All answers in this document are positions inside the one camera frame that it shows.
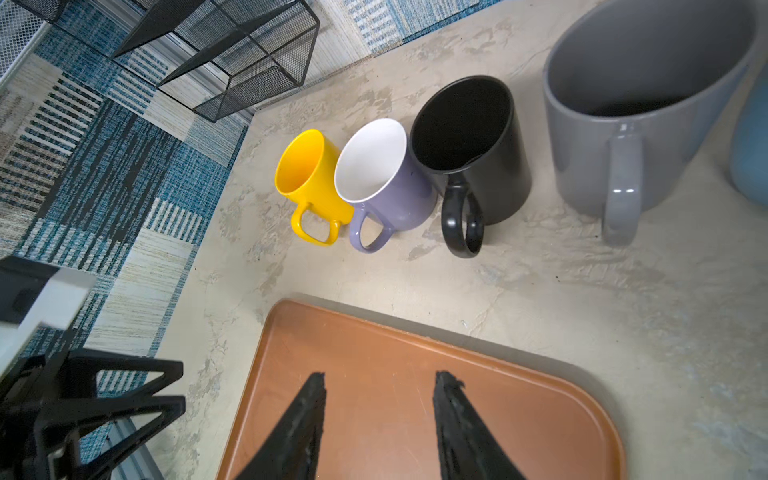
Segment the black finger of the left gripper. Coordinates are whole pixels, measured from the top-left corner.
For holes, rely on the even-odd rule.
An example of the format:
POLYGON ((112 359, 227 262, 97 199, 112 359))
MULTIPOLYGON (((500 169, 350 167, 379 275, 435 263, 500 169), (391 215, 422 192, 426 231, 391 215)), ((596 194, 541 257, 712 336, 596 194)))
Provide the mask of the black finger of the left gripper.
POLYGON ((35 420, 37 479, 106 479, 112 470, 185 413, 182 396, 59 400, 45 405, 35 420), (143 426, 123 435, 85 462, 81 439, 108 434, 121 420, 148 416, 143 426))
POLYGON ((46 360, 35 393, 42 399, 91 399, 99 392, 150 396, 183 373, 181 361, 76 349, 46 360))

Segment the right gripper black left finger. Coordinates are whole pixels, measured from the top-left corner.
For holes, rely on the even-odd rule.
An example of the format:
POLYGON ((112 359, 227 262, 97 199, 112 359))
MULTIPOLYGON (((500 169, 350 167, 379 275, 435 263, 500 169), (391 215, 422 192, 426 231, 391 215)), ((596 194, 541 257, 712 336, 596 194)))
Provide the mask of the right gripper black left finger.
POLYGON ((324 374, 313 372, 236 479, 314 479, 326 398, 324 374))

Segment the light blue mug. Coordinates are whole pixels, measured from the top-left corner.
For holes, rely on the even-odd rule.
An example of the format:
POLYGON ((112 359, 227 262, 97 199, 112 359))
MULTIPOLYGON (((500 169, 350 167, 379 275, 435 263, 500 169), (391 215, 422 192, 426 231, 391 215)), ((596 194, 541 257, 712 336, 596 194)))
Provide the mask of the light blue mug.
POLYGON ((767 64, 759 72, 733 133, 729 171, 736 189, 767 205, 767 64))

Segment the purple mug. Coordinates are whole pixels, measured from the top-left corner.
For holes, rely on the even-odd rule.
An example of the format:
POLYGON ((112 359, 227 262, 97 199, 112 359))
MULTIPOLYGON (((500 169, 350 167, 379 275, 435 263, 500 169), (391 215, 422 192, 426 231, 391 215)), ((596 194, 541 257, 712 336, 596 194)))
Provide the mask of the purple mug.
POLYGON ((408 150, 405 128, 391 118, 373 120, 349 139, 334 186, 354 208, 350 244, 365 254, 379 251, 395 233, 423 224, 438 197, 408 150))

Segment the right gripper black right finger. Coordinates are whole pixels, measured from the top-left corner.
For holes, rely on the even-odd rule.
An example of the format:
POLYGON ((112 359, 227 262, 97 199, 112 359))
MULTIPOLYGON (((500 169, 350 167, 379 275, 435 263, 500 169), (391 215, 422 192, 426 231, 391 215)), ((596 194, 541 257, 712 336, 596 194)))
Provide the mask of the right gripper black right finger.
POLYGON ((436 373, 433 407, 442 479, 524 479, 448 371, 436 373))

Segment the black mug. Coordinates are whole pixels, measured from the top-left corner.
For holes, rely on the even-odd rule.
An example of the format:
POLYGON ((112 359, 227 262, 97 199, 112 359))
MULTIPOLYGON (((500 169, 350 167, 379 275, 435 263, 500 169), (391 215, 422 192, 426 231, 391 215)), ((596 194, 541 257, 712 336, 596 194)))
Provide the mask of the black mug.
POLYGON ((474 75, 435 93, 419 110, 408 150, 442 195, 450 252, 473 258, 485 228, 513 216, 532 186, 513 95, 500 79, 474 75))

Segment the grey mug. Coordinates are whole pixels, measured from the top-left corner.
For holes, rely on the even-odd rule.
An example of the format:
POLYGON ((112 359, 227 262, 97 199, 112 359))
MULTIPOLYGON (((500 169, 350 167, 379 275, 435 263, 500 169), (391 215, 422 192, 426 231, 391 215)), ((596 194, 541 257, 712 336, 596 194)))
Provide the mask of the grey mug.
POLYGON ((629 245, 675 188, 745 74, 752 1, 606 1, 556 42, 543 89, 556 185, 602 240, 629 245))

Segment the yellow mug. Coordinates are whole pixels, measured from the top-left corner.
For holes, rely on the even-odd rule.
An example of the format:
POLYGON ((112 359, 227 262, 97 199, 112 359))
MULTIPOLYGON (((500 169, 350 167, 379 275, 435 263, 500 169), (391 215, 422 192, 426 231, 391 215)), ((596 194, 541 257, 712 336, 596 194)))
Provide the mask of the yellow mug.
POLYGON ((348 225, 354 207, 336 191, 334 175, 340 150, 319 130, 309 129, 284 150, 274 178, 277 191, 296 204, 291 217, 293 232, 301 239, 318 245, 333 245, 341 227, 348 225), (302 217, 310 211, 329 223, 326 240, 309 235, 302 226, 302 217))

